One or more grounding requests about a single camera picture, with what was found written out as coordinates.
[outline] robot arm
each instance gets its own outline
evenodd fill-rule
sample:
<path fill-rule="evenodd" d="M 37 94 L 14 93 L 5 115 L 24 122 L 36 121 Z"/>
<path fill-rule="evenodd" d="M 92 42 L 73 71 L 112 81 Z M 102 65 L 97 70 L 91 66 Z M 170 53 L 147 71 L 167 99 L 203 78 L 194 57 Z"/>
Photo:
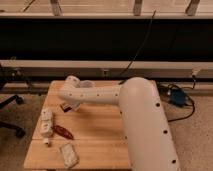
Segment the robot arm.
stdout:
<path fill-rule="evenodd" d="M 123 85 L 80 88 L 70 76 L 59 96 L 72 107 L 81 102 L 108 103 L 120 107 L 133 171 L 180 171 L 172 136 L 155 86 L 135 77 Z"/>

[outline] wooden table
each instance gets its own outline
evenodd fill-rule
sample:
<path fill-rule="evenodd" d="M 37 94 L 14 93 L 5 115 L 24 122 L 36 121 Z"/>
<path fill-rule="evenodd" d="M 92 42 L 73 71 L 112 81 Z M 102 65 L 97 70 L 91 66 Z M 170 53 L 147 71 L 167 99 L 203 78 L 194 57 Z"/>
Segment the wooden table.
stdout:
<path fill-rule="evenodd" d="M 39 118 L 24 162 L 25 169 L 64 169 L 59 147 L 70 142 L 79 156 L 76 170 L 130 170 L 127 144 L 122 128 L 119 108 L 111 105 L 85 103 L 77 111 L 64 113 L 58 98 L 63 81 L 53 81 L 43 107 L 50 107 L 54 123 L 65 127 L 75 140 L 66 140 L 56 134 L 51 147 L 42 143 Z M 96 86 L 114 85 L 116 81 L 96 81 Z"/>

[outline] floor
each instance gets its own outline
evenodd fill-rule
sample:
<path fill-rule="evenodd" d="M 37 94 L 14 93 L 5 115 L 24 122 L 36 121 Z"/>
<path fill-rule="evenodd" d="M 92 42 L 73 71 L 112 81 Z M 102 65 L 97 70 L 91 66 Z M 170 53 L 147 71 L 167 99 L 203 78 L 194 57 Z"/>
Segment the floor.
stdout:
<path fill-rule="evenodd" d="M 0 101 L 9 95 L 0 95 Z M 0 128 L 0 171 L 23 171 L 23 162 L 30 144 L 45 95 L 21 95 L 25 103 L 15 102 L 0 110 L 0 120 L 23 127 L 27 134 L 17 139 L 14 132 Z M 213 170 L 213 97 L 196 94 L 195 114 L 184 121 L 170 123 L 182 171 Z M 163 102 L 169 119 L 190 112 Z"/>

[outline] black cable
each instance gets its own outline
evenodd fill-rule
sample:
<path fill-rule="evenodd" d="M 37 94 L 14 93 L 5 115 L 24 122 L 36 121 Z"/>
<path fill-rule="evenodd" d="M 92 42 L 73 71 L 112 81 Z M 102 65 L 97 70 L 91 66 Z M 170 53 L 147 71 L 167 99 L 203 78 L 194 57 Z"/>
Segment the black cable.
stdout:
<path fill-rule="evenodd" d="M 168 122 L 175 122 L 175 121 L 180 121 L 180 120 L 188 119 L 188 118 L 190 118 L 195 113 L 195 103 L 194 103 L 194 101 L 191 98 L 189 98 L 189 99 L 190 99 L 192 105 L 186 105 L 186 106 L 192 106 L 192 112 L 189 115 L 184 116 L 184 117 L 170 119 L 170 120 L 168 120 Z"/>
<path fill-rule="evenodd" d="M 143 50 L 143 48 L 146 45 L 146 42 L 147 42 L 147 40 L 149 38 L 155 14 L 156 14 L 156 10 L 153 12 L 153 15 L 152 15 L 152 18 L 150 19 L 150 23 L 149 23 L 149 26 L 148 26 L 145 38 L 144 38 L 143 42 L 141 43 L 141 45 L 139 46 L 138 50 L 136 51 L 135 56 L 132 58 L 131 62 L 127 65 L 127 67 L 123 71 L 121 71 L 120 74 L 118 74 L 117 77 L 120 77 L 121 75 L 123 75 L 130 68 L 130 66 L 132 65 L 132 63 L 136 60 L 136 58 L 138 57 L 138 55 L 140 54 L 140 52 Z"/>
<path fill-rule="evenodd" d="M 169 90 L 172 90 L 172 89 L 174 89 L 174 88 L 175 88 L 175 89 L 181 89 L 181 90 L 183 90 L 182 87 L 179 87 L 179 86 L 176 85 L 176 84 L 169 84 L 169 85 L 168 85 L 168 89 L 169 89 Z M 189 101 L 191 104 L 185 104 L 185 106 L 191 106 L 191 107 L 192 107 L 191 113 L 188 114 L 187 116 L 184 116 L 184 117 L 175 118 L 175 119 L 170 119 L 170 120 L 168 120 L 168 122 L 175 122 L 175 121 L 180 121 L 180 120 L 188 119 L 188 118 L 190 118 L 190 117 L 195 113 L 195 109 L 196 109 L 196 108 L 195 108 L 195 102 L 194 102 L 194 100 L 193 100 L 188 94 L 186 94 L 186 97 L 187 97 L 188 101 Z"/>

